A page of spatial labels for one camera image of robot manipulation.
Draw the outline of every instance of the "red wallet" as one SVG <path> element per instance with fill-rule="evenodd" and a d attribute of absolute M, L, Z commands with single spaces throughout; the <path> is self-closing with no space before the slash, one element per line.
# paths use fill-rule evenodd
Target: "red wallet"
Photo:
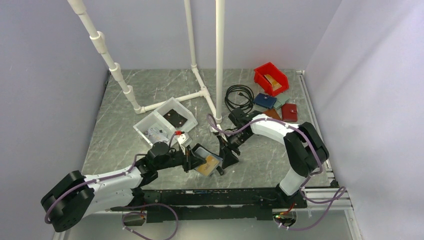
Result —
<path fill-rule="evenodd" d="M 298 121 L 298 107 L 293 103 L 286 103 L 281 107 L 282 120 L 286 122 Z"/>

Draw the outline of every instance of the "table surface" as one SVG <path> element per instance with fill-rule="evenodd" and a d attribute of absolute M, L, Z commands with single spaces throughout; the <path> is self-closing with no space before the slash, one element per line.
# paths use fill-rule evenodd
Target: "table surface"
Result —
<path fill-rule="evenodd" d="M 309 106 L 303 85 L 294 69 L 282 69 L 288 77 L 289 89 L 284 93 L 290 97 L 289 103 L 297 105 L 298 122 L 311 122 Z M 216 103 L 215 69 L 200 69 L 199 73 L 208 87 L 211 98 Z M 190 69 L 144 69 L 123 70 L 125 82 L 133 86 L 135 97 L 141 106 L 166 101 L 199 91 L 196 77 Z M 253 69 L 225 69 L 223 71 L 223 95 L 228 87 L 235 84 L 249 86 L 255 96 L 263 89 L 254 82 Z M 230 99 L 240 103 L 244 98 L 235 93 Z M 202 144 L 211 152 L 219 152 L 217 138 L 210 134 L 206 114 L 209 106 L 203 97 L 183 101 L 198 125 L 189 132 L 193 139 L 191 146 Z M 266 109 L 255 105 L 254 110 Z M 92 139 L 82 168 L 84 175 L 102 174 L 119 170 L 130 165 L 137 153 L 146 153 L 150 145 L 141 138 L 133 126 L 151 112 L 135 114 L 118 83 L 111 76 L 98 112 Z M 222 103 L 222 128 L 233 125 L 228 119 L 229 110 Z M 192 170 L 185 173 L 182 167 L 159 171 L 158 179 L 143 187 L 146 190 L 162 189 L 215 189 L 215 188 L 260 188 L 275 187 L 289 170 L 290 163 L 286 148 L 270 138 L 254 135 L 240 146 L 240 162 L 227 167 L 220 176 L 214 171 L 205 177 Z M 311 178 L 308 187 L 327 187 L 329 180 L 325 172 Z"/>

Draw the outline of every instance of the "coiled black cable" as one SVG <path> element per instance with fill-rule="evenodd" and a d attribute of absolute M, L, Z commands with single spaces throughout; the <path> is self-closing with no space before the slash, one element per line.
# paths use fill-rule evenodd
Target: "coiled black cable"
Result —
<path fill-rule="evenodd" d="M 238 92 L 238 95 L 244 97 L 245 99 L 247 99 L 247 101 L 244 102 L 244 103 L 241 103 L 241 104 L 238 104 L 238 103 L 231 101 L 229 99 L 229 96 L 230 96 L 230 94 L 235 93 L 235 92 Z M 230 86 L 226 90 L 224 103 L 225 103 L 226 108 L 230 112 L 233 109 L 241 108 L 241 110 L 243 110 L 243 112 L 250 113 L 250 111 L 252 111 L 253 105 L 254 105 L 253 100 L 254 100 L 254 95 L 253 95 L 252 89 L 250 87 L 246 86 L 246 85 L 237 84 L 237 85 Z"/>

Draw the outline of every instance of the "white pvc pipe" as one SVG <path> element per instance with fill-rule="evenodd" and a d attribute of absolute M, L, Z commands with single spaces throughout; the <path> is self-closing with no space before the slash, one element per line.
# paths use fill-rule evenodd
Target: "white pvc pipe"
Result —
<path fill-rule="evenodd" d="M 184 0 L 184 7 L 185 7 L 185 20 L 187 20 L 188 43 L 190 44 L 191 67 L 195 68 L 197 64 L 196 64 L 196 51 L 195 51 L 195 37 L 193 34 L 192 9 L 190 7 L 190 0 Z"/>
<path fill-rule="evenodd" d="M 90 19 L 87 12 L 84 12 L 83 14 L 78 14 L 79 19 L 81 20 L 82 24 L 84 25 L 85 29 L 87 29 L 88 34 L 90 34 L 91 37 L 95 38 L 98 36 L 96 27 L 94 27 L 94 24 L 92 20 Z"/>
<path fill-rule="evenodd" d="M 191 55 L 191 70 L 196 76 L 197 82 L 200 85 L 200 91 L 203 93 L 203 97 L 206 99 L 207 104 L 209 105 L 210 111 L 213 116 L 216 118 L 217 110 L 215 109 L 214 102 L 211 99 L 211 94 L 208 91 L 208 88 L 205 86 L 202 77 L 200 77 L 199 70 L 196 64 L 196 51 L 195 51 L 195 37 L 193 33 L 193 21 L 192 21 L 192 9 L 190 5 L 190 0 L 184 0 L 185 7 L 185 20 L 187 21 L 187 30 L 188 30 L 188 42 L 190 45 L 190 55 Z"/>
<path fill-rule="evenodd" d="M 225 0 L 216 0 L 216 116 L 220 123 L 223 104 L 223 60 L 224 60 L 224 15 Z"/>
<path fill-rule="evenodd" d="M 90 39 L 93 42 L 95 49 L 103 57 L 107 66 L 109 67 L 110 73 L 112 74 L 113 78 L 118 82 L 119 86 L 122 88 L 124 95 L 126 96 L 128 101 L 132 104 L 134 111 L 137 114 L 140 114 L 142 107 L 136 101 L 133 87 L 125 83 L 124 77 L 122 76 L 122 72 L 121 72 L 121 66 L 118 63 L 113 61 L 111 55 L 108 52 L 108 48 L 106 47 L 106 44 L 105 44 L 105 36 L 103 35 L 102 32 L 97 31 L 96 28 L 94 27 L 92 20 L 87 14 L 87 9 L 83 1 L 82 0 L 67 0 L 67 1 L 69 5 L 72 7 L 73 11 L 79 16 L 79 19 L 81 19 L 82 24 L 84 25 L 85 29 L 87 29 L 87 32 L 90 35 Z"/>
<path fill-rule="evenodd" d="M 209 93 L 208 88 L 203 83 L 203 80 L 200 77 L 199 70 L 197 69 L 197 67 L 192 68 L 192 70 L 194 75 L 196 76 L 197 82 L 200 85 L 200 91 L 203 92 L 203 97 L 206 99 L 206 102 L 209 105 L 210 111 L 215 117 L 217 115 L 217 110 L 215 109 L 215 105 L 214 105 L 214 102 L 212 101 L 211 94 Z"/>
<path fill-rule="evenodd" d="M 195 93 L 192 93 L 192 94 L 189 94 L 189 95 L 177 97 L 177 98 L 175 98 L 175 100 L 177 100 L 178 102 L 182 102 L 182 101 L 194 99 L 194 98 L 197 98 L 197 97 L 202 97 L 203 94 L 204 94 L 204 92 L 198 91 L 198 92 L 195 92 Z M 162 101 L 162 102 L 158 102 L 158 103 L 155 103 L 155 104 L 152 104 L 152 105 L 142 106 L 140 112 L 143 114 L 145 112 L 157 109 L 160 105 L 164 104 L 165 102 L 166 101 Z"/>

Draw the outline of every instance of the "white wall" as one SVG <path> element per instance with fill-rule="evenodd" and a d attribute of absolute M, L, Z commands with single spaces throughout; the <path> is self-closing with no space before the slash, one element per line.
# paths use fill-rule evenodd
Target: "white wall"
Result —
<path fill-rule="evenodd" d="M 341 0 L 227 0 L 224 68 L 305 69 Z M 190 67 L 183 0 L 85 1 L 123 69 Z M 200 68 L 216 67 L 215 1 L 191 0 Z"/>
<path fill-rule="evenodd" d="M 422 0 L 350 0 L 306 68 L 365 239 L 423 239 L 423 66 Z"/>
<path fill-rule="evenodd" d="M 81 169 L 107 68 L 67 1 L 0 5 L 0 239 L 50 240 L 40 201 Z"/>

